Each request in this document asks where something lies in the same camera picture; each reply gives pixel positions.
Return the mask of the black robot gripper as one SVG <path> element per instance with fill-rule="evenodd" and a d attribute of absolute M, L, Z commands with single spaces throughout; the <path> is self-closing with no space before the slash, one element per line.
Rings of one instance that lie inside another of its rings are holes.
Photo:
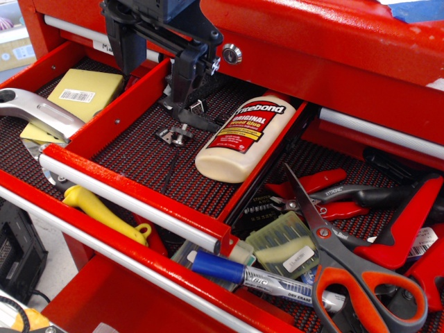
<path fill-rule="evenodd" d="M 196 74 L 212 75 L 220 64 L 216 49 L 223 35 L 200 1 L 102 1 L 100 7 L 121 71 L 128 75 L 146 60 L 147 42 L 173 54 L 171 93 L 163 106 L 180 123 L 208 129 L 208 120 L 185 108 Z"/>

